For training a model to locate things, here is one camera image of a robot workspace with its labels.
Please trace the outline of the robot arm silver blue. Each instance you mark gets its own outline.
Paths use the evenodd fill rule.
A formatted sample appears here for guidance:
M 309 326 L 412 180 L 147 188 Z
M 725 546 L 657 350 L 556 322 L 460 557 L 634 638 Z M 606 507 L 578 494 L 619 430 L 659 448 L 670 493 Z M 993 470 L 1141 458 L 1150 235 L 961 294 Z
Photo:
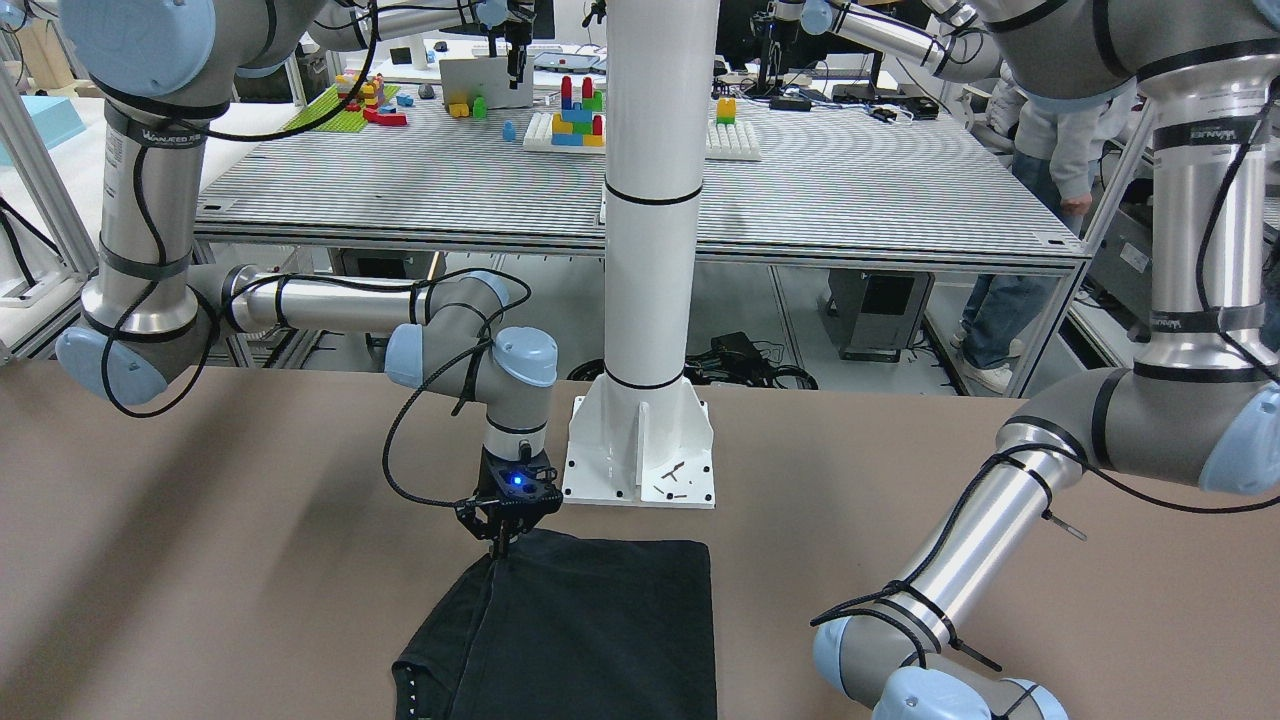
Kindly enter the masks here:
M 385 373 L 416 395 L 485 407 L 476 487 L 438 500 L 495 556 L 557 512 L 564 496 L 547 454 L 558 348 L 544 331 L 506 327 L 524 302 L 516 277 L 461 269 L 378 279 L 315 272 L 300 241 L 244 240 L 216 256 L 196 238 L 206 143 L 238 76 L 288 60 L 308 35 L 338 53 L 466 20 L 525 20 L 530 5 L 457 1 L 399 9 L 375 1 L 63 1 L 58 15 L 105 96 L 108 124 L 99 269 L 81 324 L 55 343 L 61 368 L 134 418 L 197 379 L 210 350 L 238 334 L 387 334 Z
M 975 79 L 1006 63 L 1030 99 L 1076 110 L 1138 88 L 1155 114 L 1147 347 L 1132 369 L 1070 377 L 1021 405 L 905 575 L 815 618 L 827 682 L 891 719 L 1065 717 L 1043 687 L 943 656 L 957 623 L 1057 492 L 1085 471 L 1203 491 L 1277 484 L 1277 357 L 1265 323 L 1275 1 L 933 1 L 936 38 L 891 38 L 855 3 L 820 10 L 859 44 Z

